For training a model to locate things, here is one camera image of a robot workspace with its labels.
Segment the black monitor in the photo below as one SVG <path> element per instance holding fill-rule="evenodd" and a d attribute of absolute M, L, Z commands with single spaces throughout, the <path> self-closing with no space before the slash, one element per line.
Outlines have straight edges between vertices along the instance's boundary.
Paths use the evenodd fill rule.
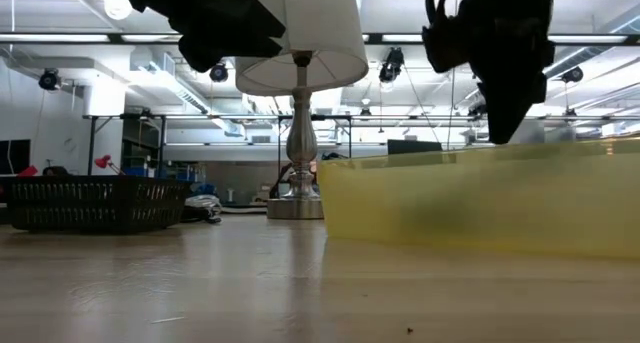
<path fill-rule="evenodd" d="M 389 155 L 438 152 L 442 150 L 442 145 L 438 142 L 411 141 L 411 140 L 388 140 L 387 152 Z"/>

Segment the black mesh basket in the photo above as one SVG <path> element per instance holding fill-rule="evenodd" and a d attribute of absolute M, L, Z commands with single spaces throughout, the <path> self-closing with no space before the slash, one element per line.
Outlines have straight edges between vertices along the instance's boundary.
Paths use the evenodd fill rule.
<path fill-rule="evenodd" d="M 180 221 L 189 185 L 139 176 L 0 179 L 10 224 L 30 232 L 131 234 Z"/>

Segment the yellow translucent plastic bin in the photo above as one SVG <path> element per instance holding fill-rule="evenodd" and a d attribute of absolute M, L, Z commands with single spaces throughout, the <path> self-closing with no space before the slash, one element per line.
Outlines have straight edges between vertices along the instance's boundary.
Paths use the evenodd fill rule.
<path fill-rule="evenodd" d="M 333 238 L 640 258 L 640 137 L 329 160 Z"/>

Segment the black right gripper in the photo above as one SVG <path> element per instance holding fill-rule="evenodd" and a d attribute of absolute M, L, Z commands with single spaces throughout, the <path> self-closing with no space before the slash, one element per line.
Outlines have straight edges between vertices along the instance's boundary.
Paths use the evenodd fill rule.
<path fill-rule="evenodd" d="M 485 98 L 489 140 L 510 141 L 531 103 L 544 101 L 555 46 L 554 0 L 466 0 L 472 71 Z"/>

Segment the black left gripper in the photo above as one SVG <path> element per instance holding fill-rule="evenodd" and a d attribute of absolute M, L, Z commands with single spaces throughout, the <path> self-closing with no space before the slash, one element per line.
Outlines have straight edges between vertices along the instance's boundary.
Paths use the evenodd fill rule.
<path fill-rule="evenodd" d="M 128 0 L 131 6 L 143 12 L 150 8 L 168 19 L 170 27 L 180 33 L 179 49 L 188 64 L 203 73 L 218 62 L 231 57 L 271 58 L 282 46 L 271 39 L 281 38 L 285 25 L 259 0 L 221 0 L 222 10 L 234 19 L 246 23 L 263 36 L 235 36 L 222 41 L 219 53 L 208 52 L 204 39 L 198 34 L 205 32 L 211 17 L 217 18 L 215 5 L 219 0 Z"/>

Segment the silver table lamp white shade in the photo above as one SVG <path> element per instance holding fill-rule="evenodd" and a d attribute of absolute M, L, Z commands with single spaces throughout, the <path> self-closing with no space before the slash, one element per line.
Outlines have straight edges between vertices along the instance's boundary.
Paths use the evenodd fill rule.
<path fill-rule="evenodd" d="M 316 91 L 342 88 L 368 73 L 357 0 L 259 0 L 284 24 L 273 58 L 238 58 L 235 83 L 252 96 L 293 98 L 286 155 L 292 163 L 290 190 L 267 203 L 272 220 L 319 220 L 311 162 L 317 156 L 311 120 Z"/>

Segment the red desk lamp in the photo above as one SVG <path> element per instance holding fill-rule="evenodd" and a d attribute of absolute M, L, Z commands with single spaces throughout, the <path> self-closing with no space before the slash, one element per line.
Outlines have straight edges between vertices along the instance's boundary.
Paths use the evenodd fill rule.
<path fill-rule="evenodd" d="M 101 169 L 109 168 L 116 175 L 124 175 L 124 172 L 113 162 L 110 155 L 104 155 L 94 160 L 94 164 Z"/>

